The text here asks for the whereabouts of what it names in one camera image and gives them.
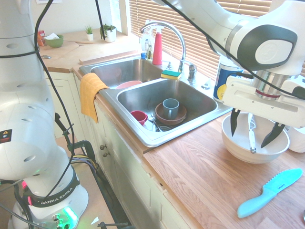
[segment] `gray mug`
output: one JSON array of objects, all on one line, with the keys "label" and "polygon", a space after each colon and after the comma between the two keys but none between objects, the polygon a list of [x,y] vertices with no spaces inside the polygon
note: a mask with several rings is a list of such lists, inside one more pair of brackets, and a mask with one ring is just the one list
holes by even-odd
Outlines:
[{"label": "gray mug", "polygon": [[178,115],[179,101],[176,99],[165,99],[163,101],[163,115],[167,120],[174,120]]}]

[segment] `franka emika robot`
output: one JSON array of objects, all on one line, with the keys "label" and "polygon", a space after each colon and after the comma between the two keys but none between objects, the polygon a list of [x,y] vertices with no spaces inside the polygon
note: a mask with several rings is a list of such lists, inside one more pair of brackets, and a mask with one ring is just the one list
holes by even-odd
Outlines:
[{"label": "franka emika robot", "polygon": [[[232,134],[239,110],[275,121],[267,142],[284,125],[305,126],[305,79],[299,76],[305,60],[303,0],[286,0],[259,18],[230,13],[214,0],[155,2],[183,15],[216,53],[255,71],[252,80],[227,80],[223,103],[234,107]],[[34,44],[30,0],[0,0],[0,179],[25,181],[35,224],[72,229],[87,207],[88,194],[69,166],[45,198],[69,160],[55,142],[54,105]],[[24,217],[18,203],[13,211]],[[28,224],[12,216],[9,228],[26,229]]]}]

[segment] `yellow sponge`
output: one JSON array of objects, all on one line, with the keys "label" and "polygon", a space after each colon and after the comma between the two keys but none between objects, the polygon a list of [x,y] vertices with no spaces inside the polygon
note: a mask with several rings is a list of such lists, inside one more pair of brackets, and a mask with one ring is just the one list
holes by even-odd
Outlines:
[{"label": "yellow sponge", "polygon": [[181,78],[181,73],[164,70],[161,73],[161,77],[171,79],[171,80],[179,80]]}]

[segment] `window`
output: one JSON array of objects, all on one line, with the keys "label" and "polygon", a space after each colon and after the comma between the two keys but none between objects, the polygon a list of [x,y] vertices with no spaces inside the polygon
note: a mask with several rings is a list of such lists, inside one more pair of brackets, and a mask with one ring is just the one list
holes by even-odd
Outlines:
[{"label": "window", "polygon": [[[215,79],[219,56],[211,50],[201,32],[171,8],[160,6],[151,0],[129,0],[129,3],[132,33],[140,37],[140,28],[147,19],[174,25],[184,37],[186,59],[194,63],[199,72]],[[268,13],[271,0],[219,0],[218,3],[230,12],[259,17]],[[162,34],[163,50],[180,59],[182,50],[178,37],[167,28],[162,30]],[[305,64],[302,75],[305,76]]]},{"label": "window", "polygon": [[118,31],[122,32],[119,0],[110,0],[110,12],[112,24]]}]

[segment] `yellow dish towel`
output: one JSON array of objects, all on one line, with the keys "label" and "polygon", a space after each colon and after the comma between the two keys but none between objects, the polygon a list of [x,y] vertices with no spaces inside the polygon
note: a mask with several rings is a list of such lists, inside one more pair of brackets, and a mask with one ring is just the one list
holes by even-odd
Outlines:
[{"label": "yellow dish towel", "polygon": [[88,73],[81,79],[81,113],[94,119],[97,123],[97,114],[94,107],[94,98],[99,90],[108,88],[95,73]]}]

